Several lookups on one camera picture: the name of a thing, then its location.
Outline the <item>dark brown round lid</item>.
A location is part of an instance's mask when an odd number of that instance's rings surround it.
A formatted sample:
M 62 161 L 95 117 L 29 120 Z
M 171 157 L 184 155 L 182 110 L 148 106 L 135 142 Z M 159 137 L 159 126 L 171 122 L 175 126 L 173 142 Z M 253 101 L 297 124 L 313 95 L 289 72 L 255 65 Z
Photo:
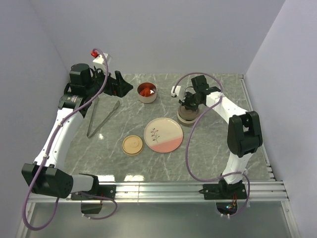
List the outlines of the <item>dark brown round lid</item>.
M 193 111 L 191 109 L 186 109 L 184 106 L 180 106 L 178 109 L 178 115 L 182 120 L 192 121 L 200 115 L 200 109 Z

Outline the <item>orange carrot piece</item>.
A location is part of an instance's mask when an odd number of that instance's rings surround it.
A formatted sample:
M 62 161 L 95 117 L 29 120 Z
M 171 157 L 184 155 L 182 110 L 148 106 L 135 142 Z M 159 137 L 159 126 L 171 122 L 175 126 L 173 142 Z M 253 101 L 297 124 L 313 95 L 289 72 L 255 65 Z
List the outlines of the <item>orange carrot piece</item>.
M 145 96 L 146 96 L 146 90 L 143 89 L 139 94 L 140 94 L 141 96 L 145 97 Z

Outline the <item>red sausage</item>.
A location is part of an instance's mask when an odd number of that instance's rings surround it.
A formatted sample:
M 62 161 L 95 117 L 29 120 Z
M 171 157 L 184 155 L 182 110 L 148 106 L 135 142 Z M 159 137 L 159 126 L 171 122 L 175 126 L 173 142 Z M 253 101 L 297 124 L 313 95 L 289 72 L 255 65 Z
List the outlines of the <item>red sausage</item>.
M 145 90 L 146 90 L 146 96 L 145 97 L 150 97 L 150 96 L 152 96 L 155 92 L 151 89 L 151 88 L 149 88 L 149 87 L 147 87 L 147 88 L 145 88 Z

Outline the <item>tan round lid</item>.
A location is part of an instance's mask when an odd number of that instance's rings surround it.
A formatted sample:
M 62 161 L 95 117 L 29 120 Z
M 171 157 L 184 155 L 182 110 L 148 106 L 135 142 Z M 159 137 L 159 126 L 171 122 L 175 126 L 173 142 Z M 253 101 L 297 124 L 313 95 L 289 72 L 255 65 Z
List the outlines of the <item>tan round lid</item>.
M 125 154 L 134 156 L 143 150 L 143 141 L 139 136 L 129 135 L 122 141 L 122 150 Z

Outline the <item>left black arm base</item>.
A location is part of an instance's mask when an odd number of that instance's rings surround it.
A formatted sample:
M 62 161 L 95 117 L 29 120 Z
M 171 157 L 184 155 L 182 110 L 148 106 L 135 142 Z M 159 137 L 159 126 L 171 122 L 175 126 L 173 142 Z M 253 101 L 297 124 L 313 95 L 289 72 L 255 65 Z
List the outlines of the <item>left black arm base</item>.
M 80 201 L 81 213 L 83 216 L 100 220 L 101 218 L 93 217 L 91 215 L 98 215 L 102 211 L 105 202 L 111 202 L 114 204 L 114 211 L 112 211 L 106 217 L 114 214 L 117 210 L 117 203 L 115 202 L 116 185 L 97 185 L 95 188 L 89 191 L 79 191 L 71 194 L 70 199 L 72 201 Z

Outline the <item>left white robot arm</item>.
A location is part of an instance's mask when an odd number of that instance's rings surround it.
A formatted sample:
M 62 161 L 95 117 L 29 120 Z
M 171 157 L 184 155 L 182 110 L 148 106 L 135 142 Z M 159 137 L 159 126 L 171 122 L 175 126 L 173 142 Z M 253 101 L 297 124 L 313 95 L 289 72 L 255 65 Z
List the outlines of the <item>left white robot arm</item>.
M 100 194 L 98 177 L 89 174 L 71 176 L 64 172 L 64 163 L 70 143 L 98 92 L 124 97 L 133 86 L 126 82 L 120 71 L 115 77 L 100 66 L 90 68 L 85 63 L 75 64 L 69 72 L 70 82 L 60 98 L 52 131 L 42 151 L 32 164 L 24 164 L 22 175 L 31 192 L 67 198 L 83 192 L 88 199 Z

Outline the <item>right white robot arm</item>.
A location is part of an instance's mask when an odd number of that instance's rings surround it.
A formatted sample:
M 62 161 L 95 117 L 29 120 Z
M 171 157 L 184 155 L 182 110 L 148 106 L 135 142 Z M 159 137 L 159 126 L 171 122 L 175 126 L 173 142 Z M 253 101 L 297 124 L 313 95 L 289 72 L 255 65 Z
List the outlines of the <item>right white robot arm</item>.
M 207 112 L 214 110 L 228 124 L 227 146 L 230 154 L 227 165 L 217 178 L 219 181 L 215 191 L 205 189 L 206 194 L 230 199 L 242 192 L 242 198 L 247 198 L 249 189 L 242 180 L 246 179 L 244 171 L 254 153 L 263 144 L 260 116 L 255 111 L 247 111 L 223 94 L 223 86 L 216 79 L 217 86 L 210 87 L 207 83 L 207 73 L 194 72 L 191 79 L 194 93 L 182 90 L 176 84 L 171 90 L 171 96 L 179 99 L 179 104 L 186 110 L 196 112 L 200 105 L 207 107 Z

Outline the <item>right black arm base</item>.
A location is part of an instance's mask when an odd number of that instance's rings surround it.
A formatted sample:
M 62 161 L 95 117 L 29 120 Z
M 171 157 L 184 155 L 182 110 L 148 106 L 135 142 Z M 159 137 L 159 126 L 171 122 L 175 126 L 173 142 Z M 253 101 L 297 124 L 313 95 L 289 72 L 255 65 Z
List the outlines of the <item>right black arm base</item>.
M 241 181 L 227 184 L 223 179 L 218 184 L 204 184 L 199 193 L 204 196 L 204 200 L 218 200 L 217 211 L 227 217 L 237 213 L 239 199 L 248 197 L 245 185 Z

